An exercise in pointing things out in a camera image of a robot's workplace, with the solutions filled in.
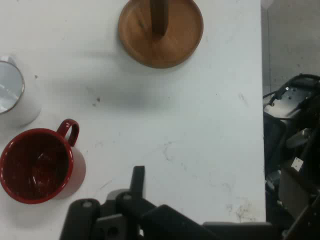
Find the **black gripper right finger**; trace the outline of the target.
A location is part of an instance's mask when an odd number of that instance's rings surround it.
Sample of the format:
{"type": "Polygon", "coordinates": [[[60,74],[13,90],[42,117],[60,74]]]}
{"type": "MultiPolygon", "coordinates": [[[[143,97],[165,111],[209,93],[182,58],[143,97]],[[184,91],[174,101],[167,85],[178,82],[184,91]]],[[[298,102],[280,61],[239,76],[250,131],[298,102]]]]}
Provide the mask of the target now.
{"type": "Polygon", "coordinates": [[[205,222],[198,224],[167,205],[141,218],[148,240],[280,240],[278,229],[267,222],[205,222]]]}

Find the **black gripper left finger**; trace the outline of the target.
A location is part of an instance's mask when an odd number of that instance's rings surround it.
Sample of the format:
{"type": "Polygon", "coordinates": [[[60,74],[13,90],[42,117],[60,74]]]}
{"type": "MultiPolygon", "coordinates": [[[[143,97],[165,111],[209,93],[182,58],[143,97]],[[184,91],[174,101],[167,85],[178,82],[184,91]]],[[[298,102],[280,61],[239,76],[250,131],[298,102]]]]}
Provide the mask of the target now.
{"type": "Polygon", "coordinates": [[[61,240],[151,240],[143,229],[143,215],[155,205],[143,198],[145,167],[133,168],[129,189],[120,190],[105,203],[88,198],[68,209],[61,240]]]}

